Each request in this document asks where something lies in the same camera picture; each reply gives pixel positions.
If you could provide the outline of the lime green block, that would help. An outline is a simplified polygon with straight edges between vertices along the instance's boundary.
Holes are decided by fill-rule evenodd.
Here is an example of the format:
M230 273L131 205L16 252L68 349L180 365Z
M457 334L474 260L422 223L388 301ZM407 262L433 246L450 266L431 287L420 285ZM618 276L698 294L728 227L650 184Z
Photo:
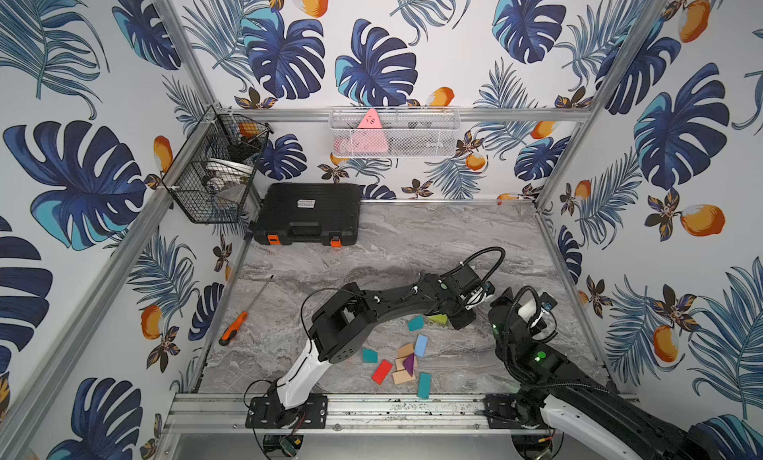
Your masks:
M433 315L428 316L427 321L439 326L447 326L448 325L448 317L446 315Z

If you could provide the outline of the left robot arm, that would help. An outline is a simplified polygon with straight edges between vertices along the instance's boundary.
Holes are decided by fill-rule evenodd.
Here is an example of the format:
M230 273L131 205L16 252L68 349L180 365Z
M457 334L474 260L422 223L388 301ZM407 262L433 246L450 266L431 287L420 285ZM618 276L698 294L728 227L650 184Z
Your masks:
M506 251L483 248L442 274L425 272L415 282L385 290L365 290L348 283L331 291L311 324L302 326L306 344L289 371L268 384L262 396L246 400L246 427L286 428L298 422L315 425L319 396L312 390L327 370L360 352L377 326L409 315L445 315L455 330L476 319L474 309L495 294L490 277Z

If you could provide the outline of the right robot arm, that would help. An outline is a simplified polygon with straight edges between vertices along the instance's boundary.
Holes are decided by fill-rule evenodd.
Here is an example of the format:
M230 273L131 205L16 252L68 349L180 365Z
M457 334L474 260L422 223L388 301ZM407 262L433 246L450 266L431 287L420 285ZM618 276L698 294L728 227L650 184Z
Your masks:
M558 350L534 338L548 298L524 286L491 302L496 356L520 383L490 418L548 428L607 459L720 459L711 435L648 414L590 378Z

